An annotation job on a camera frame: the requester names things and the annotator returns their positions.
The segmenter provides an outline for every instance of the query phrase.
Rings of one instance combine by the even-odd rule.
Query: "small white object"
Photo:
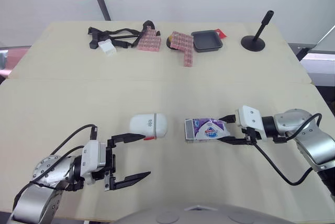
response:
[[[97,140],[90,140],[83,148],[80,176],[88,185],[95,182],[91,173],[99,171],[106,164],[105,150],[106,143]]]
[[[267,140],[262,116],[259,110],[249,107],[247,105],[243,105],[236,111],[236,116],[236,122],[238,126],[242,128],[254,128],[260,133],[262,140]]]
[[[116,53],[116,48],[114,47],[110,39],[98,42],[98,45],[107,55],[113,55]]]
[[[131,118],[129,128],[130,133],[161,138],[168,131],[168,121],[162,113],[139,114]]]

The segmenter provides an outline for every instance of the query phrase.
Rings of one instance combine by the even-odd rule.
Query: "black square dish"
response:
[[[214,30],[192,32],[194,49],[197,52],[216,51],[222,48],[222,41]]]

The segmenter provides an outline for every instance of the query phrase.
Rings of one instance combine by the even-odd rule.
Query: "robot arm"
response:
[[[84,147],[75,148],[83,148],[80,156],[46,157],[34,168],[32,181],[18,194],[7,224],[50,223],[58,209],[63,192],[82,189],[84,181],[87,185],[92,185],[95,181],[104,179],[105,191],[117,190],[139,182],[150,172],[127,176],[123,181],[115,182],[113,148],[118,142],[130,143],[144,137],[126,133],[112,136],[107,144],[90,140]]]
[[[312,116],[305,110],[292,109],[273,117],[261,117],[258,110],[242,106],[236,115],[228,115],[221,120],[237,122],[245,133],[244,139],[219,139],[225,143],[256,144],[257,140],[267,138],[273,138],[275,143],[285,143],[294,139],[300,153],[318,173],[335,200],[335,140],[318,127],[321,114]]]

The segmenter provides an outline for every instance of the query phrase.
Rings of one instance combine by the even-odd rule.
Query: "wooden table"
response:
[[[77,80],[220,80],[249,84],[310,83],[303,66],[281,36],[269,24],[263,31],[266,46],[251,52],[241,38],[254,35],[259,23],[156,23],[161,32],[159,53],[136,48],[117,48],[114,57],[90,49],[90,26],[100,30],[142,29],[142,22],[76,21],[52,23],[10,74],[11,79]],[[193,67],[183,67],[183,53],[169,49],[166,38],[175,30],[183,33],[220,28],[227,38],[219,51],[193,55]]]
[[[27,62],[29,57],[20,62],[21,68]],[[57,216],[116,220],[157,204],[190,201],[232,204],[295,222],[334,220],[334,202],[315,172],[292,187],[254,147],[219,141],[187,144],[184,139],[185,118],[219,118],[241,105],[257,108],[263,116],[291,108],[320,112],[321,129],[334,138],[335,119],[313,85],[226,82],[223,77],[209,82],[194,80],[193,75],[181,80],[124,79],[9,79],[0,86],[0,162],[6,164],[0,166],[1,211],[11,211],[15,194],[30,180],[34,166],[78,127],[96,124],[99,140],[106,141],[111,135],[128,132],[133,115],[162,112],[169,123],[164,138],[115,148],[118,180],[151,171],[148,177],[118,191],[104,192],[103,182],[98,181],[79,192],[65,192]],[[236,125],[228,128],[236,137],[243,137]],[[83,131],[60,154],[88,140],[89,131]],[[292,181],[309,167],[294,141],[259,143]]]

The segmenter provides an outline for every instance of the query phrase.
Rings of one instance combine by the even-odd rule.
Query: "black strap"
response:
[[[137,46],[138,42],[140,41],[141,37],[144,35],[144,33],[147,30],[147,27],[151,27],[151,29],[155,29],[155,25],[153,24],[152,21],[148,20],[145,23],[143,23],[143,29],[141,32],[135,29],[118,29],[115,31],[101,31],[93,27],[88,28],[88,34],[92,35],[92,41],[90,42],[90,48],[91,49],[96,49],[98,48],[98,42],[105,41],[107,39],[110,39],[112,44],[114,46],[122,47],[127,49],[129,46],[132,48]],[[110,35],[116,35],[120,32],[127,31],[133,35],[133,37],[137,37],[136,40],[133,43],[126,42],[126,41],[121,41],[117,39],[125,38],[125,37],[132,37],[132,36],[118,36],[118,37],[111,37]]]

